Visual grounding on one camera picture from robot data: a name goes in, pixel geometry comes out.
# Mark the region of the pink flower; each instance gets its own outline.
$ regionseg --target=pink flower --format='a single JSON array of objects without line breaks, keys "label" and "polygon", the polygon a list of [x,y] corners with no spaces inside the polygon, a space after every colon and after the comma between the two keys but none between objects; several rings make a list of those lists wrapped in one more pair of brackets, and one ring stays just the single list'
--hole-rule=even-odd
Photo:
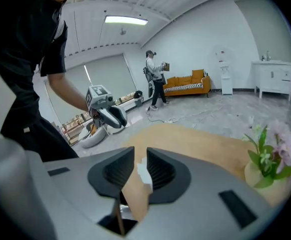
[{"label": "pink flower", "polygon": [[281,157],[281,162],[276,170],[276,173],[280,173],[285,165],[291,166],[291,132],[287,131],[281,134],[280,142],[277,147],[274,148],[274,152],[278,153]]},{"label": "pink flower", "polygon": [[284,122],[279,122],[278,120],[275,120],[271,122],[267,127],[268,133],[270,135],[274,135],[279,142],[280,139],[282,139],[282,136],[286,133],[289,133],[289,127]]}]

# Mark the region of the green leaf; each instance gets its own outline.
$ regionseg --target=green leaf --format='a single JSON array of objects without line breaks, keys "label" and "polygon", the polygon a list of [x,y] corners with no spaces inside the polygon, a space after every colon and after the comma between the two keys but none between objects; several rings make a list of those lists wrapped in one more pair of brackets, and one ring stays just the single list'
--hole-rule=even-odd
[{"label": "green leaf", "polygon": [[261,153],[263,153],[265,151],[266,154],[270,154],[272,155],[273,151],[274,151],[274,147],[270,146],[270,145],[264,145],[263,149],[260,150]]},{"label": "green leaf", "polygon": [[290,176],[291,176],[291,166],[285,166],[283,167],[282,171],[274,177],[274,179],[281,180],[284,178],[288,178]]},{"label": "green leaf", "polygon": [[262,152],[263,148],[264,148],[264,145],[265,145],[265,142],[266,142],[266,138],[267,138],[267,128],[268,126],[266,125],[260,135],[260,138],[259,138],[259,150],[260,152]]},{"label": "green leaf", "polygon": [[263,177],[257,184],[255,184],[256,189],[264,189],[273,184],[274,179],[271,176]]},{"label": "green leaf", "polygon": [[257,154],[259,154],[257,143],[248,135],[245,134],[245,136],[249,139],[249,142],[251,142],[255,146],[255,151],[257,152]]},{"label": "green leaf", "polygon": [[270,176],[274,179],[277,175],[277,169],[278,166],[281,162],[281,157],[277,156],[273,161],[272,161],[272,168],[270,172]]},{"label": "green leaf", "polygon": [[262,174],[264,177],[270,175],[272,171],[272,163],[266,164],[262,170]]},{"label": "green leaf", "polygon": [[259,167],[260,165],[260,157],[253,151],[248,150],[247,153],[249,154],[252,162]]}]

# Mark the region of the sofa cushion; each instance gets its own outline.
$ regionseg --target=sofa cushion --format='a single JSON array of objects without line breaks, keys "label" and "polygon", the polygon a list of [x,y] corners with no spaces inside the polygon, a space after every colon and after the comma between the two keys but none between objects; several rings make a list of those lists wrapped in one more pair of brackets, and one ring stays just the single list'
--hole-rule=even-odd
[{"label": "sofa cushion", "polygon": [[167,80],[167,84],[170,86],[170,87],[174,87],[176,86],[176,78],[175,77],[171,77]]},{"label": "sofa cushion", "polygon": [[205,76],[205,71],[203,69],[192,70],[191,84],[201,83],[201,79],[204,78],[204,76]]},{"label": "sofa cushion", "polygon": [[191,76],[186,76],[186,77],[179,77],[178,85],[176,86],[186,86],[191,84]]},{"label": "sofa cushion", "polygon": [[179,77],[174,79],[174,86],[179,86]]}]

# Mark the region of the flower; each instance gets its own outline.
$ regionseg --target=flower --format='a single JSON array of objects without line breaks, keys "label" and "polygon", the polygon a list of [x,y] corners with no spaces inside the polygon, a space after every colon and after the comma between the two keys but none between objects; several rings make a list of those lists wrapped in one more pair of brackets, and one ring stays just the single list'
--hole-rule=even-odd
[{"label": "flower", "polygon": [[276,173],[280,173],[285,165],[291,166],[291,132],[285,132],[281,134],[280,142],[277,147],[274,148],[274,152],[281,157],[281,162],[276,170]]},{"label": "flower", "polygon": [[271,122],[268,125],[267,130],[270,135],[275,136],[277,143],[280,142],[286,133],[290,133],[288,125],[284,122],[279,122],[278,120]]},{"label": "flower", "polygon": [[260,154],[261,157],[261,164],[265,163],[266,165],[269,163],[269,159],[271,157],[271,154],[268,154],[265,150],[264,153]]}]

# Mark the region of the flower vase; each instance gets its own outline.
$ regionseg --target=flower vase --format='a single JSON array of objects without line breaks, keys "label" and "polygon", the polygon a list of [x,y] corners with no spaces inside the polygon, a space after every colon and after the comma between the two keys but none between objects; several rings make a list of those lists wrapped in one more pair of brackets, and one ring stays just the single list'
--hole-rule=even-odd
[{"label": "flower vase", "polygon": [[272,185],[265,188],[255,188],[254,186],[263,178],[259,168],[250,161],[244,168],[245,182],[254,188],[271,206],[280,204],[289,197],[289,179],[275,180]]}]

